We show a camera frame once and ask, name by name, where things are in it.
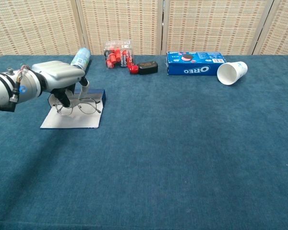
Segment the black case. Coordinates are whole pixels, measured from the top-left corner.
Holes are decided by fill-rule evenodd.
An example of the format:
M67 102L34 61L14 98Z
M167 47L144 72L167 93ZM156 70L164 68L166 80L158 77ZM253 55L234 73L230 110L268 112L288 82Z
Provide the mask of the black case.
M139 67L139 74L150 74L158 72L158 63L156 61L139 63L138 67Z

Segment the table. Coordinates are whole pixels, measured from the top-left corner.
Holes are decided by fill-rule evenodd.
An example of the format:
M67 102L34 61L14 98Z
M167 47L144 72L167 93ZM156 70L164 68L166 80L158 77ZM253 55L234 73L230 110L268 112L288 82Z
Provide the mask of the table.
M0 112L0 229L288 229L288 56L225 56L249 70L130 75L92 56L98 129L39 129L49 94ZM21 63L73 56L2 56Z

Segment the spray can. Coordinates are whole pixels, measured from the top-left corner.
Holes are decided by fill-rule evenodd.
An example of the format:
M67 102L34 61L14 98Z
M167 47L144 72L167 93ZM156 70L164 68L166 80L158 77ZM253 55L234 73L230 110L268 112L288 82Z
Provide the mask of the spray can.
M77 68L86 70L88 62L90 61L91 51L87 48L81 48L78 50L76 56L73 58L71 65Z

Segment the paper cup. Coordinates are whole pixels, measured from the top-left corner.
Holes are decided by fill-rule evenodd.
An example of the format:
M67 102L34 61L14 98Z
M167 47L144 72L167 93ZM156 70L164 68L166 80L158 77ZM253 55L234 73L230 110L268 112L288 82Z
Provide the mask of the paper cup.
M224 85L232 85L248 71L243 61L226 62L217 69L217 78Z

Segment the oreo box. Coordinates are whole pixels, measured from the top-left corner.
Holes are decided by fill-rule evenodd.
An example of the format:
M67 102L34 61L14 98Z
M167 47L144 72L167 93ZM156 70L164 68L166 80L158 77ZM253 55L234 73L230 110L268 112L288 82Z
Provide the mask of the oreo box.
M219 52L167 52L168 75L216 75L225 62Z

